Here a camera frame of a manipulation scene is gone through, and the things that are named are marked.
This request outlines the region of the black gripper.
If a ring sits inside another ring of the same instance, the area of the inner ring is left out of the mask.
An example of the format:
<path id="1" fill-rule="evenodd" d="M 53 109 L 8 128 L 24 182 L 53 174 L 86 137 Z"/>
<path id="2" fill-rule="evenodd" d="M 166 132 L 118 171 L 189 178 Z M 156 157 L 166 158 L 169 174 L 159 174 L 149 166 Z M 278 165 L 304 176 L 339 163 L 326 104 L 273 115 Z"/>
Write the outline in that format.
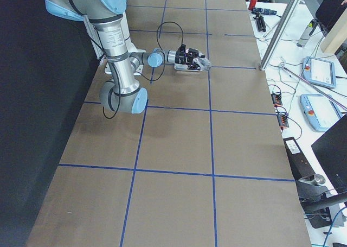
<path id="1" fill-rule="evenodd" d="M 191 62 L 187 62 L 187 57 L 197 58 L 199 55 L 200 51 L 193 48 L 187 49 L 185 53 L 180 53 L 178 50 L 176 50 L 175 66 L 187 66 L 187 69 L 201 69 L 200 64 L 197 61 L 193 60 Z"/>

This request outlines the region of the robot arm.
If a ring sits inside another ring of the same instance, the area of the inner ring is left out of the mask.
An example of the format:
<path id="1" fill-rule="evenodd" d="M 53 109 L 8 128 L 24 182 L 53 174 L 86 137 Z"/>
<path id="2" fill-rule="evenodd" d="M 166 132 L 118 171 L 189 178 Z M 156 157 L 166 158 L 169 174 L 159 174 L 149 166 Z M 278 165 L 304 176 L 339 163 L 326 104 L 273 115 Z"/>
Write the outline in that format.
<path id="1" fill-rule="evenodd" d="M 96 30 L 101 50 L 112 72 L 102 86 L 99 98 L 104 108 L 114 112 L 142 113 L 147 90 L 134 77 L 141 66 L 152 68 L 171 63 L 178 71 L 201 72 L 210 62 L 199 50 L 181 44 L 177 50 L 162 47 L 152 53 L 137 50 L 130 39 L 126 19 L 127 0 L 44 0 L 47 11 L 72 21 L 89 20 Z"/>

